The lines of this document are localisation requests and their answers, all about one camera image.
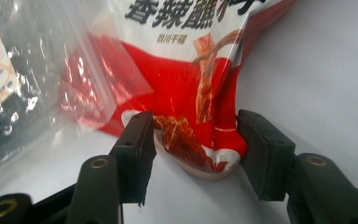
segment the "white background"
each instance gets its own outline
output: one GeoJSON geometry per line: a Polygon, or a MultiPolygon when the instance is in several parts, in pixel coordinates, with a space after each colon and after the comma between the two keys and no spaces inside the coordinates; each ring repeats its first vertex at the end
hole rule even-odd
{"type": "MultiPolygon", "coordinates": [[[[269,119],[297,145],[322,154],[358,188],[358,1],[299,1],[260,38],[242,69],[237,108],[269,119]]],[[[76,182],[83,161],[116,138],[66,127],[0,168],[0,195],[34,202],[76,182]]],[[[289,223],[285,203],[261,203],[239,168],[210,182],[160,154],[145,207],[125,204],[125,223],[289,223]]]]}

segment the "clear plastic bag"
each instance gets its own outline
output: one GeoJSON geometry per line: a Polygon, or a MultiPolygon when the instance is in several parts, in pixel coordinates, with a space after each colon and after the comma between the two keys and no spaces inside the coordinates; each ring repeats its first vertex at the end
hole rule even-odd
{"type": "Polygon", "coordinates": [[[47,2],[0,1],[0,56],[9,60],[6,64],[0,59],[0,71],[5,66],[13,70],[11,89],[9,76],[0,76],[0,164],[30,145],[37,147],[37,140],[52,136],[70,120],[102,127],[117,106],[111,91],[115,81],[103,75],[92,42],[84,38],[90,27],[82,21],[97,18],[103,6],[82,14],[64,10],[65,1],[47,2]],[[68,66],[75,49],[81,55],[76,70],[68,66]],[[73,76],[68,76],[71,69],[73,76]],[[87,77],[82,77],[84,69],[87,77]],[[74,78],[89,88],[78,89],[74,78]]]}

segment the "snack package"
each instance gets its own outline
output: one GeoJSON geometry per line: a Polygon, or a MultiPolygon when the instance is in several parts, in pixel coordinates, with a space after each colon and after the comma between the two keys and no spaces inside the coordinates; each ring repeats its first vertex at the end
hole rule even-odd
{"type": "MultiPolygon", "coordinates": [[[[98,75],[102,68],[90,57],[77,58],[92,68],[85,80],[93,86],[88,92],[62,77],[70,50],[87,41],[76,38],[85,34],[81,25],[69,23],[65,14],[56,16],[60,22],[51,19],[42,0],[0,1],[0,164],[31,144],[37,147],[67,120],[101,128],[116,109],[106,77],[98,75]],[[65,114],[62,108],[72,111],[65,114]]],[[[87,45],[77,50],[93,52],[87,45]]]]}
{"type": "MultiPolygon", "coordinates": [[[[247,150],[236,130],[237,75],[261,31],[295,0],[107,2],[109,11],[94,23],[115,36],[87,35],[104,75],[113,74],[127,90],[146,85],[151,91],[122,98],[101,130],[120,135],[131,116],[151,110],[160,152],[193,175],[228,175],[247,150]],[[142,78],[123,69],[126,63],[142,78]]],[[[116,91],[120,86],[112,86],[116,91]]]]}

